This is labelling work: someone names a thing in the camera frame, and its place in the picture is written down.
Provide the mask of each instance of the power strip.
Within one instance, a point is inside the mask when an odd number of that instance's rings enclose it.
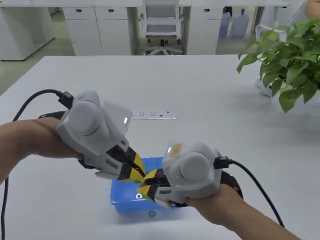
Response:
[[[173,111],[141,110],[133,111],[131,120],[175,120],[177,115]]]

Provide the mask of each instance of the white chair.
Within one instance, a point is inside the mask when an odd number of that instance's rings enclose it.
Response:
[[[305,0],[304,3],[296,11],[296,13],[287,22],[287,24],[286,24],[287,27],[293,28],[294,23],[302,23],[302,22],[305,22],[308,19],[308,17],[305,14],[307,3],[308,3],[308,0]],[[268,30],[272,30],[272,29],[273,29],[272,27],[269,27],[269,26],[266,26],[266,25],[262,25],[262,24],[257,25],[255,27],[256,40],[258,41],[261,38],[261,34],[263,32],[268,31]],[[275,29],[274,31],[279,33],[279,40],[281,42],[286,41],[287,34],[284,31],[277,30],[277,29]]]
[[[159,52],[163,52],[164,55],[169,55],[168,52],[183,53],[182,50],[165,46],[165,39],[169,38],[175,38],[177,44],[181,45],[183,18],[180,16],[179,0],[143,0],[143,13],[140,21],[142,34],[146,39],[160,39],[160,46],[147,49],[148,55],[155,55]]]

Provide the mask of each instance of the blue plastic box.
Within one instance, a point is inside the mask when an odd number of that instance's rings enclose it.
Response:
[[[146,172],[161,169],[162,159],[162,157],[143,158]],[[142,195],[137,192],[139,187],[138,183],[112,181],[110,201],[119,213],[165,209],[163,206],[142,198]]]

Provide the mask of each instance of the black cable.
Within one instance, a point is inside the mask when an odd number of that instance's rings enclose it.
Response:
[[[15,122],[19,119],[21,114],[24,112],[26,107],[31,103],[32,100],[34,100],[36,97],[42,95],[42,94],[55,94],[60,99],[64,96],[64,94],[61,91],[54,90],[54,89],[45,89],[36,92],[32,96],[30,96],[22,105],[20,110],[15,115],[12,122]],[[6,222],[5,222],[5,214],[6,214],[6,207],[7,207],[7,200],[8,200],[8,190],[9,190],[9,177],[7,177],[4,181],[4,193],[3,193],[3,202],[2,202],[2,209],[1,209],[1,240],[5,240],[6,238]]]
[[[271,201],[271,199],[269,198],[269,196],[267,195],[266,191],[263,189],[263,187],[261,186],[261,184],[259,183],[259,181],[256,179],[256,177],[249,171],[248,168],[246,168],[244,165],[242,165],[240,162],[234,161],[229,159],[227,161],[229,164],[234,164],[237,165],[238,167],[240,167],[242,170],[244,170],[249,176],[250,178],[254,181],[255,185],[258,187],[258,189],[261,191],[262,195],[265,197],[266,201],[268,202],[268,204],[270,205],[272,211],[274,212],[274,215],[276,217],[276,219],[278,220],[279,224],[285,228],[285,225],[275,207],[275,205],[273,204],[273,202]]]

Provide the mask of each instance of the water bottle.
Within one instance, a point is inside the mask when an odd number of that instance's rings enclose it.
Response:
[[[223,14],[219,30],[219,38],[223,39],[228,35],[229,22],[231,19],[230,12],[226,12],[226,8],[223,8]]]
[[[246,35],[249,23],[249,16],[245,14],[245,9],[242,8],[241,13],[233,18],[231,27],[231,38],[243,39]]]

